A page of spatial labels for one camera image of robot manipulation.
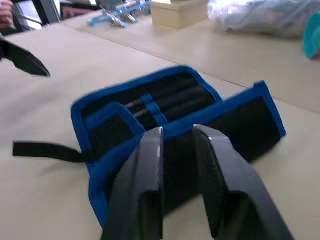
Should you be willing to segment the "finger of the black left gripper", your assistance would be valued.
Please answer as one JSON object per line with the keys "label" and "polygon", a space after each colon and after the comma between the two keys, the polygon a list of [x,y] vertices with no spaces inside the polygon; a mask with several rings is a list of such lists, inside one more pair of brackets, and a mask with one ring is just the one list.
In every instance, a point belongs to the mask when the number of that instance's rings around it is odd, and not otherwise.
{"label": "finger of the black left gripper", "polygon": [[16,68],[30,75],[51,76],[49,70],[35,55],[0,35],[0,60],[3,59],[11,61]]}

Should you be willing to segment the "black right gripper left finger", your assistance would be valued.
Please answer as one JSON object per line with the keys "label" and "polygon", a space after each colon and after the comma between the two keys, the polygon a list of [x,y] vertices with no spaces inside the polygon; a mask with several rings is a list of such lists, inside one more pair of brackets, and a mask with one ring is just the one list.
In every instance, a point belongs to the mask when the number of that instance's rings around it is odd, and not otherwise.
{"label": "black right gripper left finger", "polygon": [[115,178],[101,239],[162,239],[163,150],[162,127],[144,134]]}

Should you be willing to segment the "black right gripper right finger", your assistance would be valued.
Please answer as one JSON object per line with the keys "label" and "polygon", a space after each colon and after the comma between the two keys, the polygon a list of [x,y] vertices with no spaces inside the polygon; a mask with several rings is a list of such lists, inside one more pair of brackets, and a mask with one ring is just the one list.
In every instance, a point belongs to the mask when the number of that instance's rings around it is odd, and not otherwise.
{"label": "black right gripper right finger", "polygon": [[196,124],[200,191],[215,240],[292,240],[287,224],[255,169],[222,132]]}

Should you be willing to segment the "person's bare hand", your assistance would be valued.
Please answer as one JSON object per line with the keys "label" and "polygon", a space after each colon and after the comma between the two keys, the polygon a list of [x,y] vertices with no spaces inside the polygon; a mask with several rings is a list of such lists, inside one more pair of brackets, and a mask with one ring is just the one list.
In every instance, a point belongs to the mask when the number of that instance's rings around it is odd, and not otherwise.
{"label": "person's bare hand", "polygon": [[10,27],[13,21],[13,2],[11,0],[1,0],[0,1],[0,28],[5,29]]}

